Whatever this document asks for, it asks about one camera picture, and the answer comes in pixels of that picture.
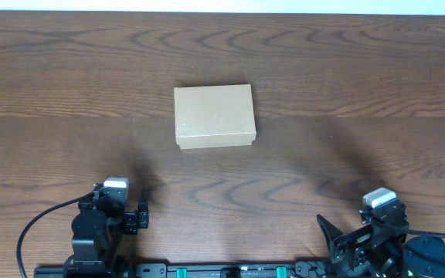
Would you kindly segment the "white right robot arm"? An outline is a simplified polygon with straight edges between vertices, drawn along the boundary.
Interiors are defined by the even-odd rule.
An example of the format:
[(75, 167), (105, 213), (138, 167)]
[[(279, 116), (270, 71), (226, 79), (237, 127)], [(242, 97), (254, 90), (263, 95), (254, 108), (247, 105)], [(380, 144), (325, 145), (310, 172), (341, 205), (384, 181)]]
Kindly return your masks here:
[(330, 262), (327, 277), (445, 278), (445, 234), (409, 228), (398, 198), (360, 211), (363, 227), (344, 234), (317, 216)]

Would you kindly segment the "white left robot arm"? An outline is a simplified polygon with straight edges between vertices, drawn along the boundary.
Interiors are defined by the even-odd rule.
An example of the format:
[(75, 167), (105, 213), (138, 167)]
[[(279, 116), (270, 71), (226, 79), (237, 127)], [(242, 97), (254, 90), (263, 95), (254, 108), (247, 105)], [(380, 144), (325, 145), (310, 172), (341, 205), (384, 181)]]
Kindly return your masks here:
[(72, 221), (73, 255), (63, 267), (64, 277), (125, 277), (135, 270), (118, 254), (124, 235), (136, 235), (149, 225), (148, 200), (144, 192), (134, 211), (126, 209), (128, 190), (95, 184), (78, 201), (80, 210)]

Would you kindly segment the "brown cardboard box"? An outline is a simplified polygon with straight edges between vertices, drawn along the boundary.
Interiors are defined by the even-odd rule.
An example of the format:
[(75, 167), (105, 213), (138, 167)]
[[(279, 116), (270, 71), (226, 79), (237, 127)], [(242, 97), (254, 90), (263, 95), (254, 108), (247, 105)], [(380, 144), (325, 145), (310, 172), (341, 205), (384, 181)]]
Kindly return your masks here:
[(174, 88), (175, 141), (183, 150), (251, 145), (256, 139), (249, 84)]

